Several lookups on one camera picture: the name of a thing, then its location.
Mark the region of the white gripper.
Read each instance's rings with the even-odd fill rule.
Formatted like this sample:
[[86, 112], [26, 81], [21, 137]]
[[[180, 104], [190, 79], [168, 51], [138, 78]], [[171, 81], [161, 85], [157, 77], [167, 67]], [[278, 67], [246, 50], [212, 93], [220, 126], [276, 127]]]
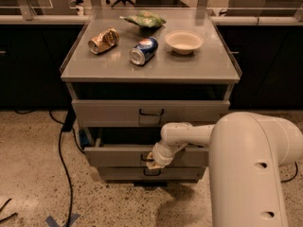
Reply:
[[164, 140], [156, 143], [147, 155], [148, 169], [162, 169], [171, 164], [177, 152], [187, 146], [187, 143], [168, 143]]

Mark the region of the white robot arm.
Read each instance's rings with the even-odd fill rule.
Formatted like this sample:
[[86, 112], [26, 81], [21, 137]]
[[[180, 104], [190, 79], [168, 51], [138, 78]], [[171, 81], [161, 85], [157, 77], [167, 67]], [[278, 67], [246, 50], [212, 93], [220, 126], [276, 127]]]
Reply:
[[168, 166], [189, 144], [208, 147], [213, 227], [289, 227], [279, 168], [303, 155], [294, 123], [246, 112], [213, 125], [168, 123], [146, 166]]

